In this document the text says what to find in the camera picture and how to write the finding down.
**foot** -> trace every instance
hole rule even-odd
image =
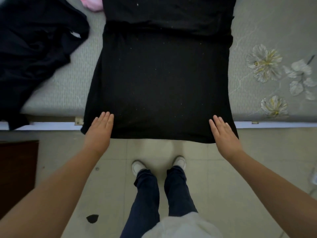
[[[137,177],[138,173],[144,169],[146,169],[146,166],[141,161],[136,160],[132,163],[132,172],[135,177]]]
[[[174,160],[173,166],[179,166],[180,168],[182,168],[183,170],[186,169],[186,160],[183,156],[177,156]]]

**dark blue jeans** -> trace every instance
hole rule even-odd
[[[134,182],[138,189],[129,218],[120,238],[141,238],[159,221],[159,187],[157,179],[149,169],[142,170]],[[169,205],[169,216],[184,216],[197,212],[186,184],[182,168],[173,166],[167,171],[164,184]]]

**mattress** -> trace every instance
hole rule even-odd
[[[71,63],[33,93],[24,114],[84,115],[106,19],[103,12],[85,9],[80,0],[67,1],[87,15],[90,36],[72,54]],[[317,0],[237,0],[234,16],[228,71],[234,120],[316,122]],[[277,67],[267,66],[266,82],[256,79],[257,67],[250,64],[250,57],[259,59],[263,53],[279,57],[273,61]],[[310,67],[304,67],[309,61]]]

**forearm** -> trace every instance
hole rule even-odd
[[[0,221],[0,237],[59,238],[99,158],[82,150],[55,171]]]
[[[290,238],[317,236],[316,200],[244,152],[228,161]]]

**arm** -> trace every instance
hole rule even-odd
[[[317,200],[248,156],[228,123],[209,120],[220,154],[251,186],[267,211],[288,234],[317,237]]]
[[[109,146],[113,119],[109,112],[94,119],[83,149],[3,217],[1,238],[61,237],[90,172]]]

